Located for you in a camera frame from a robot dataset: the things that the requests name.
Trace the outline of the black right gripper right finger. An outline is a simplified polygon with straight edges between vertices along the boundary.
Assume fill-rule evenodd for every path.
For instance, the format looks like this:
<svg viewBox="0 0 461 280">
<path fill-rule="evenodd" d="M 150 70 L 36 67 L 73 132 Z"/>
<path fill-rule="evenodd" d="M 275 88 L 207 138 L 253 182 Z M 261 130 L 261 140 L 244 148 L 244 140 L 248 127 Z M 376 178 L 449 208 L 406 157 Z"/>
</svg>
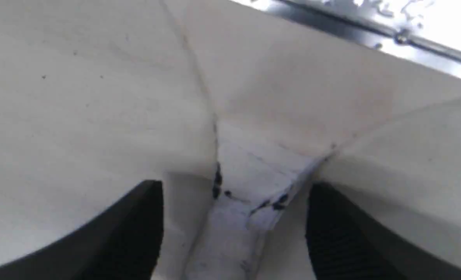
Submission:
<svg viewBox="0 0 461 280">
<path fill-rule="evenodd" d="M 377 222 L 327 182 L 309 193 L 307 250 L 318 280 L 461 280 L 461 269 Z"/>
</svg>

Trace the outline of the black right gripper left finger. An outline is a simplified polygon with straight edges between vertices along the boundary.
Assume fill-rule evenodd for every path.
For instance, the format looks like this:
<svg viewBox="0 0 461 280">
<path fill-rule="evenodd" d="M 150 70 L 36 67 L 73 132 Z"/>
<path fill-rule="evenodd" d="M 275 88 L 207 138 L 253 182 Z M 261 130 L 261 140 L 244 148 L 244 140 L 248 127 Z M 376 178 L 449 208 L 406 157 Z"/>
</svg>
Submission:
<svg viewBox="0 0 461 280">
<path fill-rule="evenodd" d="M 150 280 L 163 241 L 163 183 L 140 182 L 65 237 L 0 266 L 0 280 Z"/>
</svg>

